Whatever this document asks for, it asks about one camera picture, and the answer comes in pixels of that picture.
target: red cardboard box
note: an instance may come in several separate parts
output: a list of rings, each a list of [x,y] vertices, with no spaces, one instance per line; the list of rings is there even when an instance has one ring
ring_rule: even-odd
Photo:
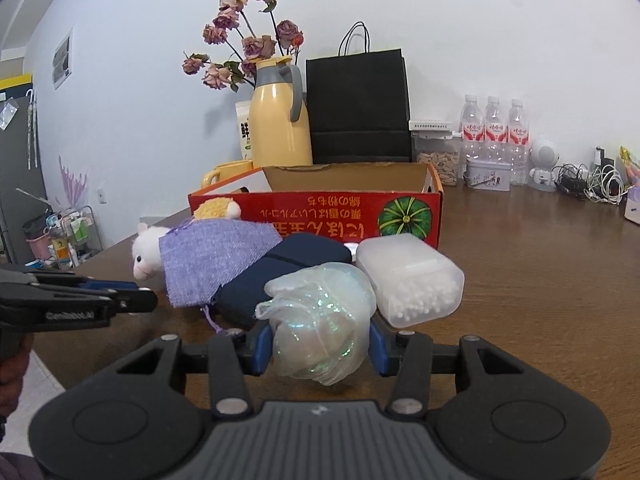
[[[300,231],[360,242],[412,232],[437,248],[442,184],[431,164],[362,162],[258,168],[189,195],[193,213],[233,198],[242,220],[272,222],[282,236]]]

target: pink trash can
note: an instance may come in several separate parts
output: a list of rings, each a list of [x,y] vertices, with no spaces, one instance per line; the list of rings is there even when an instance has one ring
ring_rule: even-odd
[[[49,253],[49,245],[51,244],[49,235],[42,235],[40,238],[27,240],[27,243],[29,244],[29,247],[31,247],[33,256],[37,259],[48,260],[51,257],[51,253]]]

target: floor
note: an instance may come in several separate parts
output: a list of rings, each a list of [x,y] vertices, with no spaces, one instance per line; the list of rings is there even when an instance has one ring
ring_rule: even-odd
[[[49,372],[39,357],[31,352],[29,368],[24,376],[24,387],[18,410],[9,417],[6,434],[0,443],[0,451],[31,455],[27,441],[27,430],[33,415],[65,389]]]

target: yellow thermos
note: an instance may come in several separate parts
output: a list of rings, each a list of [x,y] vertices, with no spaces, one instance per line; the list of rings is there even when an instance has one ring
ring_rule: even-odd
[[[256,63],[255,91],[249,108],[254,168],[313,163],[302,76],[290,62],[291,57],[284,56]]]

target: white cable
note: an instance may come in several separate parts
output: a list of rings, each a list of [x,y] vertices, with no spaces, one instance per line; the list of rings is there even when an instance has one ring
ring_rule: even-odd
[[[610,185],[612,182],[618,183],[618,192],[610,193]],[[619,205],[626,191],[625,183],[622,182],[620,172],[611,164],[605,164],[601,168],[596,168],[587,177],[587,189],[584,194],[592,202],[606,202],[613,205]]]

